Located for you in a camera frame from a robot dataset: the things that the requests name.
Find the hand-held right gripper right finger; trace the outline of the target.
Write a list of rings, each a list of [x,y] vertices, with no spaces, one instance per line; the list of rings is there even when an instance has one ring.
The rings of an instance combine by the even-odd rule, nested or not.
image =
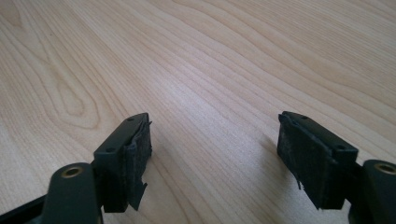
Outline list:
[[[284,111],[276,152],[318,209],[340,209],[358,150],[311,118]]]

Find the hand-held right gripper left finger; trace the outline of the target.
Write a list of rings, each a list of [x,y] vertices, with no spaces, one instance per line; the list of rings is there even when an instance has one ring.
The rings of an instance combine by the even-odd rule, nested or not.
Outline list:
[[[152,153],[150,124],[148,113],[125,119],[93,153],[99,198],[106,213],[139,207],[148,185],[142,176]]]

